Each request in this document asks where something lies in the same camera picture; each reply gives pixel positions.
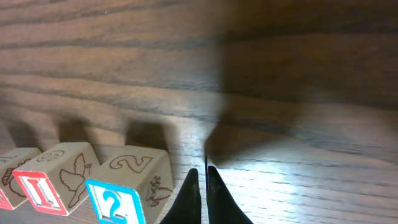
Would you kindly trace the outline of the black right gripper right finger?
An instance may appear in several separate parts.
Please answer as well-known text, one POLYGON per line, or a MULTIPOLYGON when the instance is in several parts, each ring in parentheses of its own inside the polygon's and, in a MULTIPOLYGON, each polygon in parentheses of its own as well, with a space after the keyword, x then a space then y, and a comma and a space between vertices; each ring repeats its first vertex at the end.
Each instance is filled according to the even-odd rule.
POLYGON ((205 156, 206 203, 209 224, 253 224, 234 201, 215 166, 205 156))

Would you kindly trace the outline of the red I block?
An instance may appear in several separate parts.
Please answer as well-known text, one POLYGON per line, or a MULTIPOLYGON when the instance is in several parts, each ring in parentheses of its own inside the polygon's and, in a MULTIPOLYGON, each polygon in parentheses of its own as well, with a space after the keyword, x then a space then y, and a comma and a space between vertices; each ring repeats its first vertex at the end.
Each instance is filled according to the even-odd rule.
POLYGON ((12 171, 31 205, 67 216, 88 196, 85 181, 100 166, 88 142, 62 142, 12 171))

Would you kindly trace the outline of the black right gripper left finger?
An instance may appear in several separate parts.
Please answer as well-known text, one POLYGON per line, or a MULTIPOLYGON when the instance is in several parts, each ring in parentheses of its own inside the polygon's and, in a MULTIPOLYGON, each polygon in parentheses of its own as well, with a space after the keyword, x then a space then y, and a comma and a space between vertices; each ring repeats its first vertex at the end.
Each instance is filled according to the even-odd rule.
POLYGON ((189 170, 173 205, 160 224, 200 224, 201 195, 198 171, 189 170))

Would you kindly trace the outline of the red A block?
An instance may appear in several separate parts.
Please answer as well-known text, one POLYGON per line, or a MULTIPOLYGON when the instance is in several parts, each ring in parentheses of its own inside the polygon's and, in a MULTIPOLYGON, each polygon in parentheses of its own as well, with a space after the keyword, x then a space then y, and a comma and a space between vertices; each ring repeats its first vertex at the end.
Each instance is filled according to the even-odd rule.
POLYGON ((27 200, 13 171, 41 153, 36 147, 18 147, 1 154, 1 209, 14 210, 27 200))

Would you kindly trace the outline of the blue 2 block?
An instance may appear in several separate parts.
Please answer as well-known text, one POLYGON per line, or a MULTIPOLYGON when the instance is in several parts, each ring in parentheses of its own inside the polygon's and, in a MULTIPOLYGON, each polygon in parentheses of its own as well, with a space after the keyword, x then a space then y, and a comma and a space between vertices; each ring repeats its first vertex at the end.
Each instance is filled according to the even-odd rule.
POLYGON ((174 189, 169 154, 123 146, 85 184, 100 223, 155 223, 174 189))

